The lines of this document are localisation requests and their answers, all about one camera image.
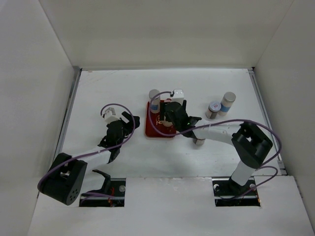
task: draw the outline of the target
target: vial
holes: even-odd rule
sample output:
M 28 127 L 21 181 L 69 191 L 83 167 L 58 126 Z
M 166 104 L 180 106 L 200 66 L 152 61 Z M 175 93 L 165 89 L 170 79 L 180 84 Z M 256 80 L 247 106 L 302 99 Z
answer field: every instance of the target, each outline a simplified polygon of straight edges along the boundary
M 151 101 L 151 99 L 157 95 L 159 93 L 159 91 L 157 89 L 153 89 L 149 92 L 149 99 Z M 159 102 L 160 102 L 160 96 L 156 97 L 151 106 L 150 106 L 150 111 L 154 114 L 159 113 Z
M 236 95 L 233 92 L 226 92 L 221 101 L 221 109 L 219 111 L 220 116 L 225 116 L 230 110 L 233 102 L 236 99 Z
M 210 102 L 209 107 L 206 111 L 206 117 L 209 119 L 216 118 L 220 109 L 221 109 L 221 103 L 219 103 L 218 101 Z

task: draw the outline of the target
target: blue label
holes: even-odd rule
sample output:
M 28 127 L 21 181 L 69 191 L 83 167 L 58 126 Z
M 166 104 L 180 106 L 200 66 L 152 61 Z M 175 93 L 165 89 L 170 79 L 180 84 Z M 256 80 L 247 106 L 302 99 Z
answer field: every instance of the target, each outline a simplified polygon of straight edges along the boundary
M 158 105 L 151 105 L 150 107 L 153 111 L 156 111 L 158 109 Z
M 228 112 L 228 110 L 230 110 L 230 108 L 231 108 L 231 107 L 225 107 L 225 106 L 223 106 L 222 103 L 221 103 L 221 109 L 220 109 L 220 111 L 222 111 L 222 112 Z

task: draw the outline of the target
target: bottle with blue label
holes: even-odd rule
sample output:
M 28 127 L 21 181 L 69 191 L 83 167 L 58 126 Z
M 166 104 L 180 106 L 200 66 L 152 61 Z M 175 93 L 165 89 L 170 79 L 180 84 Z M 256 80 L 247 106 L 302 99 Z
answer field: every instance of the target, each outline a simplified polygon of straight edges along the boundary
M 157 95 L 159 93 L 159 91 L 157 89 L 153 89 L 149 92 L 149 99 L 150 101 L 152 100 L 152 98 Z M 150 106 L 150 111 L 153 114 L 159 113 L 159 102 L 160 102 L 160 96 L 156 97 L 153 101 L 152 104 Z
M 236 99 L 236 95 L 233 92 L 226 92 L 221 101 L 221 109 L 219 111 L 220 116 L 225 116 L 230 110 L 233 102 Z

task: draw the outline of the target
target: black bracket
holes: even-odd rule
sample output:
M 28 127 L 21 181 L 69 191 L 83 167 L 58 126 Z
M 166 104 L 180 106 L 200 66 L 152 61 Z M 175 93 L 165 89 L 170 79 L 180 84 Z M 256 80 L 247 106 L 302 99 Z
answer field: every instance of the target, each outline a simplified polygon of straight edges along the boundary
M 237 197 L 250 189 L 251 184 L 255 185 L 253 178 L 249 179 L 244 186 L 231 185 L 230 179 L 212 180 L 215 204 L 217 207 L 249 207 L 260 206 L 257 190 L 246 194 L 246 198 Z
M 128 122 L 126 123 L 120 119 L 107 124 L 107 134 L 98 144 L 99 147 L 110 148 L 121 144 L 132 132 L 133 121 L 131 115 L 127 112 L 123 112 L 122 115 L 128 120 Z M 135 128 L 138 128 L 140 126 L 140 117 L 133 116 L 133 118 L 135 120 Z M 111 154 L 108 163 L 111 163 L 116 159 L 120 153 L 120 148 L 121 147 L 116 147 L 109 150 Z
M 104 183 L 103 183 L 103 185 L 102 185 L 102 187 L 100 189 L 98 189 L 98 190 L 91 190 L 89 192 L 108 194 L 109 193 L 109 188 L 111 186 L 111 177 L 110 177 L 110 175 L 107 174 L 107 173 L 104 173 L 103 171 L 99 171 L 99 170 L 92 170 L 92 171 L 102 175 L 105 178 L 105 180 L 104 180 Z
M 253 169 L 258 169 L 273 144 L 257 125 L 244 122 L 240 126 L 241 128 L 232 135 L 232 143 L 242 162 Z
M 186 112 L 186 104 L 186 100 L 183 101 L 182 105 L 178 102 L 161 102 L 160 120 L 164 120 L 165 117 L 166 121 L 172 122 L 174 128 L 179 132 L 183 132 L 195 127 L 196 123 L 201 120 L 201 118 L 189 117 Z M 192 131 L 183 134 L 183 136 L 187 138 L 195 138 L 195 135 Z
M 69 160 L 72 156 L 60 153 L 49 170 Z M 41 184 L 39 191 L 67 206 L 72 204 L 79 196 L 87 163 L 74 160 L 55 170 Z

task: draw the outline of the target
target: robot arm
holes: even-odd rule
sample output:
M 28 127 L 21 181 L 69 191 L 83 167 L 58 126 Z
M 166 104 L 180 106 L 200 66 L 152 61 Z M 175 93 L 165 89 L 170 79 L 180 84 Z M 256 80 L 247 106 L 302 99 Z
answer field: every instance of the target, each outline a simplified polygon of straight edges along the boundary
M 186 113 L 185 100 L 183 104 L 174 101 L 162 104 L 161 109 L 166 120 L 172 122 L 179 132 L 211 124 L 199 117 L 189 117 Z M 246 185 L 254 171 L 261 167 L 273 145 L 271 140 L 255 124 L 244 122 L 240 126 L 207 126 L 183 134 L 185 137 L 193 138 L 199 142 L 210 139 L 235 147 L 241 159 L 229 180 L 229 186 L 236 189 L 235 192 L 242 191 L 242 186 Z
M 74 156 L 66 153 L 57 155 L 50 170 L 73 157 L 80 156 L 81 158 L 73 160 L 52 172 L 52 174 L 41 183 L 39 187 L 41 193 L 66 205 L 70 205 L 76 200 L 80 193 L 85 173 L 92 171 L 100 164 L 108 164 L 116 159 L 120 153 L 121 147 L 106 151 L 104 151 L 104 149 L 121 144 L 132 132 L 133 121 L 131 115 L 127 112 L 123 112 L 122 115 L 128 122 L 124 122 L 115 115 L 113 108 L 109 108 L 105 111 L 103 118 L 108 123 L 108 129 L 106 136 L 100 141 L 98 146 Z M 135 128 L 138 128 L 140 126 L 140 117 L 134 116 L 134 120 Z

